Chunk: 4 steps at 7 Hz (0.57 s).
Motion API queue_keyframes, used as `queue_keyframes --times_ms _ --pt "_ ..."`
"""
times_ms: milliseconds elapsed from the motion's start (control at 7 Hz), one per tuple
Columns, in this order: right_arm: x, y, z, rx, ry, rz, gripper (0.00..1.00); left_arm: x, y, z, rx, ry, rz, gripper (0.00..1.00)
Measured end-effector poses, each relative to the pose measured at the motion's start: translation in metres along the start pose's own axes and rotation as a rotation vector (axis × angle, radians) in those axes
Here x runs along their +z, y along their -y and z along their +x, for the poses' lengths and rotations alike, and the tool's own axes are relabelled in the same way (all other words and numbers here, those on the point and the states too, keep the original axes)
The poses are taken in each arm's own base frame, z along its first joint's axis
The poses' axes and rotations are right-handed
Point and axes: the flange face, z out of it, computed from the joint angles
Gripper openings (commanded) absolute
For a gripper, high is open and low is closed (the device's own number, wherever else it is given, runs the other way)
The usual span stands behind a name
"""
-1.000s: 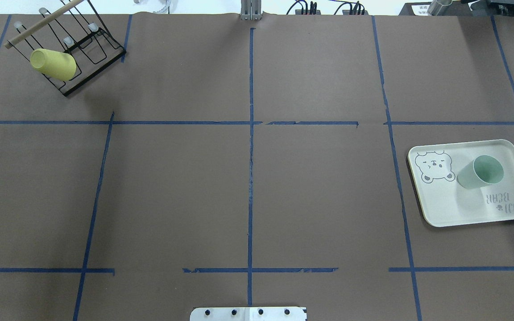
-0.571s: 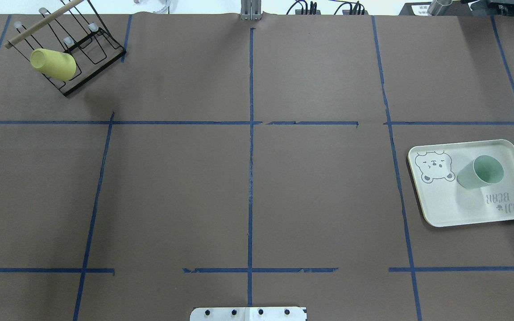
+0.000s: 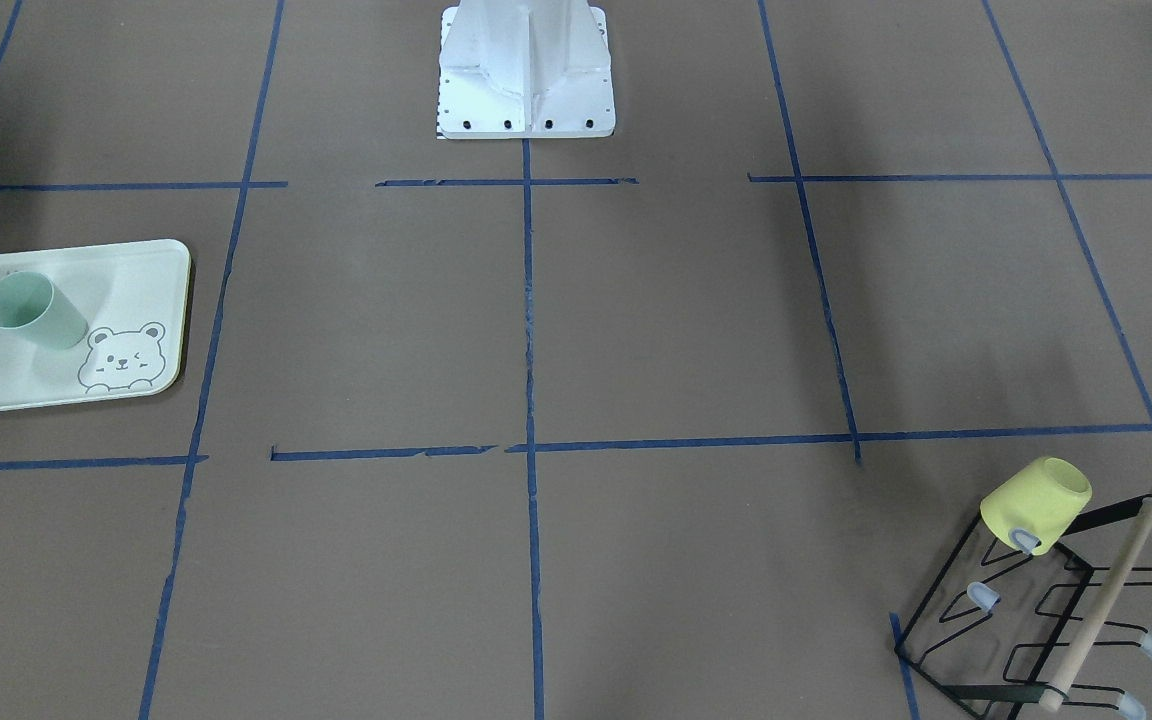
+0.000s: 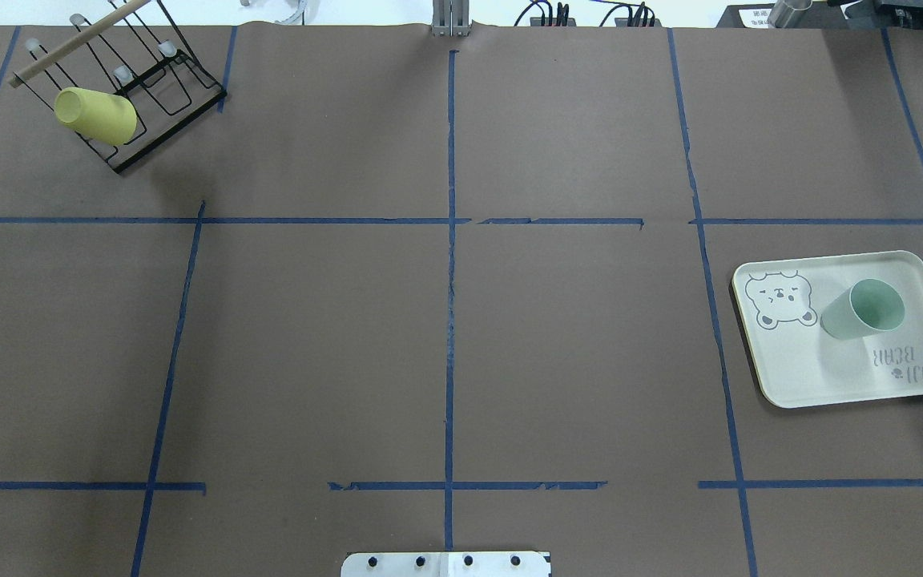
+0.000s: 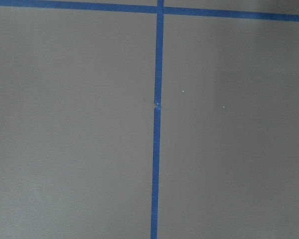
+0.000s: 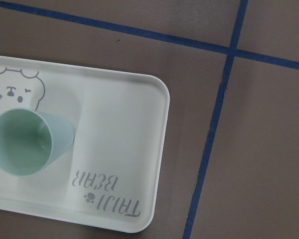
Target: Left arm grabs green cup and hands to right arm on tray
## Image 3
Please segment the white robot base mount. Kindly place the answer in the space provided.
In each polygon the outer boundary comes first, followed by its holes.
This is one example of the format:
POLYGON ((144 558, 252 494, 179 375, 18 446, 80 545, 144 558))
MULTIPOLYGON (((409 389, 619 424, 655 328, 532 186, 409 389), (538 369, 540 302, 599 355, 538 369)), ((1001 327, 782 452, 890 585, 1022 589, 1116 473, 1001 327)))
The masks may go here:
POLYGON ((439 22, 435 136, 604 138, 617 126, 608 23, 588 1, 461 1, 439 22))

